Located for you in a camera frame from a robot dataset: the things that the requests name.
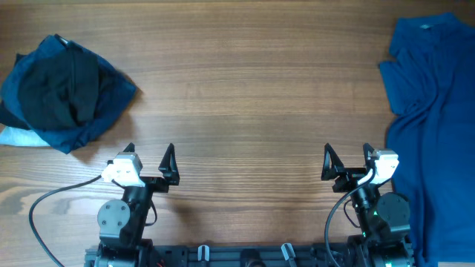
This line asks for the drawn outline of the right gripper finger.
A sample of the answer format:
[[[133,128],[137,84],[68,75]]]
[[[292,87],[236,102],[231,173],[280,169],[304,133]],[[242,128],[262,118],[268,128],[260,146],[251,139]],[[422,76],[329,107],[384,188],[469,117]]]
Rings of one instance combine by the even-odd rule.
[[[344,164],[338,157],[330,143],[324,146],[324,162],[321,179],[323,181],[336,179],[344,174]]]
[[[369,143],[364,143],[363,152],[364,152],[365,168],[373,169],[374,161],[375,161],[373,157],[374,148]]]

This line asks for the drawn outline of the blue polo shirt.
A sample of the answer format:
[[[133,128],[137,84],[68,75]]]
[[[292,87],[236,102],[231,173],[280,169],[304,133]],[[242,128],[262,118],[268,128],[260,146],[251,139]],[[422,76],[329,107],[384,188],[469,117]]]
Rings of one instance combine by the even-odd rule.
[[[386,145],[410,202],[418,266],[474,261],[474,28],[455,15],[401,18],[379,67],[396,115]]]

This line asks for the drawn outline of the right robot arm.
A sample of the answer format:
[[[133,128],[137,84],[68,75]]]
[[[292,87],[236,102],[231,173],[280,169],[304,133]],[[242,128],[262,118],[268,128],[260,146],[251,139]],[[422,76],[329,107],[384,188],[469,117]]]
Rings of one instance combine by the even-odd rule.
[[[332,180],[332,190],[343,196],[332,207],[324,226],[324,247],[328,266],[415,266],[410,233],[409,199],[399,193],[381,194],[399,165],[399,156],[390,149],[363,145],[364,166],[348,168],[330,144],[324,146],[321,179]],[[345,244],[330,244],[330,223],[337,209],[351,202],[361,230]]]

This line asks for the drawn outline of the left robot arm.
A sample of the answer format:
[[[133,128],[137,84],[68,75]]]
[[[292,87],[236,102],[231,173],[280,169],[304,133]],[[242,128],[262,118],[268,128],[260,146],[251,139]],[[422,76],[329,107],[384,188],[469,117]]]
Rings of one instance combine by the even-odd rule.
[[[180,183],[175,148],[170,144],[159,164],[160,177],[142,177],[143,164],[129,144],[108,161],[101,177],[123,189],[122,198],[106,202],[98,211],[99,245],[85,255],[85,265],[93,267],[164,266],[153,241],[143,238],[150,210],[156,212],[153,194],[167,193]]]

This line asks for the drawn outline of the dark navy crumpled garment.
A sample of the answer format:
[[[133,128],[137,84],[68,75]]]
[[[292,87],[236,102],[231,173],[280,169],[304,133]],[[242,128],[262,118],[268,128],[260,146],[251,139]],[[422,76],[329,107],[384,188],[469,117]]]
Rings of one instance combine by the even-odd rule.
[[[99,63],[99,98],[94,118],[77,128],[44,131],[31,128],[24,119],[18,100],[19,84],[27,69],[40,59],[55,56],[68,48],[80,49],[95,55]],[[86,146],[106,132],[128,107],[136,93],[136,86],[107,60],[73,41],[59,35],[47,36],[27,55],[18,55],[13,69],[1,86],[1,123],[6,126],[32,130],[50,147],[68,154]]]

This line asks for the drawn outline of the black crumpled garment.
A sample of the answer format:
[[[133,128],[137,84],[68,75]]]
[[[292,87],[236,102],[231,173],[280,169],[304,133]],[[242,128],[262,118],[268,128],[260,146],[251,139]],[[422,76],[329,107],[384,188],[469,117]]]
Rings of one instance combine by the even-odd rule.
[[[98,98],[98,58],[76,48],[34,62],[18,89],[26,123],[44,131],[77,128],[91,121]]]

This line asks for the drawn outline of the white cloth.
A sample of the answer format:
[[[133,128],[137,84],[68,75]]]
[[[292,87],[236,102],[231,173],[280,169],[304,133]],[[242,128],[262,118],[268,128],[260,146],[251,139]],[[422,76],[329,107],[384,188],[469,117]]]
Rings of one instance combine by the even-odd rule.
[[[1,144],[19,147],[48,147],[36,132],[21,128],[5,127],[1,132]]]

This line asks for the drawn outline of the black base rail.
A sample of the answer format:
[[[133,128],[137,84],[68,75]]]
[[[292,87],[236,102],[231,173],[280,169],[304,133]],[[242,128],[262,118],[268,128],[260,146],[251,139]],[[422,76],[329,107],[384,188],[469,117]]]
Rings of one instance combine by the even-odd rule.
[[[325,245],[278,246],[156,245],[141,252],[118,252],[107,248],[89,249],[85,266],[169,266],[169,267],[245,267],[245,266],[381,266],[411,267],[415,260],[401,245],[386,248],[335,243],[327,251]]]

